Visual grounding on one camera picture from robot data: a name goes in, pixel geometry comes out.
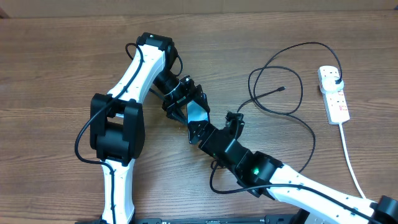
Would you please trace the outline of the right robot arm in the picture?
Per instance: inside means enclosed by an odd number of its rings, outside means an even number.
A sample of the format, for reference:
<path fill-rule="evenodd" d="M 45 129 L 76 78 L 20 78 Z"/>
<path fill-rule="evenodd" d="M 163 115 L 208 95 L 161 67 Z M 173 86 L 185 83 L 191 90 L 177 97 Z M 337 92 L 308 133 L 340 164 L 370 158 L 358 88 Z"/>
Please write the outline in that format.
<path fill-rule="evenodd" d="M 380 201 L 344 194 L 311 180 L 283 162 L 262 152 L 251 152 L 237 138 L 243 129 L 241 114 L 228 113 L 228 125 L 218 129 L 207 113 L 188 117 L 189 139 L 227 168 L 237 179 L 240 192 L 301 208 L 328 223 L 397 223 L 397 201 Z"/>

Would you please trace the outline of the Samsung Galaxy smartphone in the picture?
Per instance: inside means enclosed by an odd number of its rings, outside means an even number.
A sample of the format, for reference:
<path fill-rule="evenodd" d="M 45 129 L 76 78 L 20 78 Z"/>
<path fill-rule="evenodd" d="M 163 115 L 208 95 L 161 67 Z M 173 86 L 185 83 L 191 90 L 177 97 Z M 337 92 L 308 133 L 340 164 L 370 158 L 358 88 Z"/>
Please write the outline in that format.
<path fill-rule="evenodd" d="M 194 100 L 187 104 L 187 122 L 192 121 L 209 121 L 210 116 L 205 110 L 199 107 Z"/>

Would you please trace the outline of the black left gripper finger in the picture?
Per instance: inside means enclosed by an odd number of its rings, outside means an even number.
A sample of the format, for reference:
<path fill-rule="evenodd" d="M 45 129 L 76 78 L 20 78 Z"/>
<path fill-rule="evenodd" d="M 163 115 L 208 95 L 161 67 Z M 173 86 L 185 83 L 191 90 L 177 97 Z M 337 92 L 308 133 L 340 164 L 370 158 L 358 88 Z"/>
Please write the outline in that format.
<path fill-rule="evenodd" d="M 187 125 L 187 118 L 185 117 L 185 115 L 183 114 L 182 110 L 180 108 L 167 108 L 167 114 L 166 116 L 169 119 L 172 120 L 176 120 L 180 123 L 182 123 L 183 125 Z"/>
<path fill-rule="evenodd" d="M 210 107 L 208 106 L 207 95 L 203 92 L 199 93 L 197 97 L 194 99 L 194 102 L 205 110 L 207 113 L 210 112 Z"/>

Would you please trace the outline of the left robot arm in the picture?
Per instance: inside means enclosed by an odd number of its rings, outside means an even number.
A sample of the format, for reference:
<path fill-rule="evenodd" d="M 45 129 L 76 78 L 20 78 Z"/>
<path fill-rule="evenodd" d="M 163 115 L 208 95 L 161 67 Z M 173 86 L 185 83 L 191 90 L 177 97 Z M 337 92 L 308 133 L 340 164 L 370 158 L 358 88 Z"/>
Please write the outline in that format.
<path fill-rule="evenodd" d="M 120 81 L 90 105 L 90 146 L 104 174 L 104 210 L 98 223 L 133 223 L 133 168 L 145 142 L 143 102 L 155 85 L 170 119 L 184 125 L 208 121 L 210 109 L 201 86 L 178 79 L 171 68 L 179 59 L 170 37 L 143 33 Z"/>

